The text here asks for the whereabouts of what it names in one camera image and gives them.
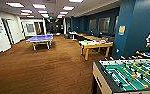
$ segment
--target wooden table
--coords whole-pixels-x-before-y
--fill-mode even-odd
[[[99,44],[99,42],[93,42],[93,41],[87,41],[87,42],[89,42],[89,43],[87,44],[87,43],[84,43],[84,41],[79,41],[79,44],[80,44],[80,46],[82,48],[81,55],[83,55],[83,50],[86,49],[86,54],[85,54],[85,60],[86,61],[88,60],[88,51],[89,51],[89,49],[91,49],[91,48],[99,48],[98,52],[100,52],[100,48],[101,47],[107,47],[105,57],[108,57],[109,48],[111,46],[113,46],[113,42],[105,43],[105,44]]]
[[[86,34],[78,33],[77,36],[87,36]]]
[[[102,38],[98,38],[98,37],[95,37],[95,36],[83,36],[83,37],[88,39],[88,40],[93,40],[93,39],[100,39],[100,40],[102,40]]]

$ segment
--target window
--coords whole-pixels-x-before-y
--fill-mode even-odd
[[[116,16],[116,22],[115,22],[115,26],[114,26],[114,33],[116,33],[117,24],[118,24],[118,16]]]
[[[96,30],[97,30],[96,19],[90,20],[90,23],[89,23],[89,30],[90,30],[90,31],[96,31]]]
[[[110,17],[99,19],[98,31],[108,32]]]

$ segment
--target ping pong table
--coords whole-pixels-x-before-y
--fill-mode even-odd
[[[31,37],[30,39],[26,40],[26,42],[32,42],[33,48],[36,50],[35,46],[38,44],[46,44],[47,48],[49,49],[53,39],[53,34],[47,34],[47,35],[36,35]]]

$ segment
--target table leg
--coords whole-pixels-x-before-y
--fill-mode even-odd
[[[98,48],[98,53],[100,53],[100,48],[101,48],[101,47]]]
[[[33,48],[34,48],[34,50],[36,50],[35,46],[36,46],[36,43],[33,43]]]
[[[81,55],[83,55],[83,50],[84,50],[84,48],[81,49]]]
[[[85,61],[87,61],[87,60],[88,60],[88,50],[89,50],[89,49],[86,49]]]
[[[74,40],[74,34],[73,34],[73,40]]]
[[[49,49],[49,44],[48,44],[48,42],[46,43],[46,46],[48,47],[48,49]]]
[[[109,48],[110,48],[110,47],[107,47],[105,57],[108,57],[108,54],[109,54]]]
[[[76,39],[74,39],[74,34],[72,36],[73,36],[72,40],[76,40]]]
[[[93,75],[93,81],[92,81],[92,89],[91,89],[91,92],[92,94],[97,94],[97,82],[95,80],[95,77]]]

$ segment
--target white wall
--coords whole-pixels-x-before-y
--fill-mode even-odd
[[[20,21],[20,17],[17,15],[13,15],[13,14],[9,14],[9,13],[5,13],[5,12],[1,12],[0,11],[0,16],[2,19],[10,19],[14,21],[14,26],[16,28],[15,31],[11,31],[11,32],[16,32],[18,34],[19,40],[23,40],[25,39],[24,37],[24,32],[22,30],[22,26],[21,26],[21,21]]]
[[[1,20],[1,16],[0,16],[0,26],[2,27],[0,30],[1,31],[0,32],[0,51],[6,51],[6,50],[11,48],[11,45],[10,45],[10,42],[8,40],[3,22]]]

